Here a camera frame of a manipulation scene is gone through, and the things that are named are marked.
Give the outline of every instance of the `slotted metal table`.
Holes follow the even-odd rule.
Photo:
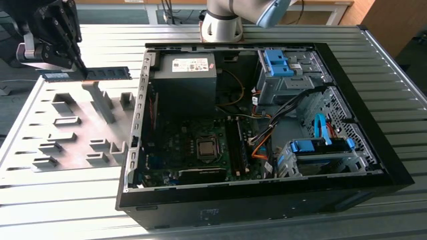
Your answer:
[[[131,69],[133,80],[112,81],[106,89],[137,87],[145,43],[199,42],[200,36],[197,26],[82,25],[81,32],[85,65]],[[42,102],[46,83],[38,80],[0,149],[1,239],[427,239],[427,100],[369,32],[245,26],[244,39],[328,43],[415,184],[335,214],[147,232],[114,210],[118,166],[34,173],[14,155],[29,143],[20,134]]]

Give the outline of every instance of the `floor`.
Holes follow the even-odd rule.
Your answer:
[[[177,24],[199,23],[197,10],[177,10],[173,15]],[[164,22],[161,11],[157,11],[157,19],[160,23]],[[80,24],[148,24],[148,17],[144,10],[78,10],[78,21]],[[427,93],[427,44],[421,45],[411,41],[397,56],[396,62],[407,68],[407,75]],[[12,92],[8,96],[0,96],[0,135],[5,135],[34,85],[26,80],[36,80],[38,75],[32,68],[10,68],[1,60],[0,73],[0,81],[17,80],[6,82]]]

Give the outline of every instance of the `ram slot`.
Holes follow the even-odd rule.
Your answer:
[[[235,176],[241,176],[249,172],[248,155],[245,142],[241,135],[240,121],[236,119],[225,120],[225,136],[231,162],[231,171]]]

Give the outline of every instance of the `open computer tower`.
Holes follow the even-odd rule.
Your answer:
[[[327,44],[145,47],[116,201],[144,228],[339,212],[413,183]]]

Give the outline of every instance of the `white sticker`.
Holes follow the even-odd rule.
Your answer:
[[[259,98],[256,96],[252,97],[252,104],[259,105]]]
[[[172,61],[172,72],[209,71],[207,58],[176,58]]]
[[[264,168],[267,169],[267,171],[268,171],[269,173],[273,171],[273,167],[272,167],[272,165],[271,165],[268,162],[265,162]]]
[[[291,69],[301,69],[301,65],[299,63],[289,64]]]
[[[48,79],[66,79],[66,78],[69,78],[68,73],[45,73],[44,76]]]

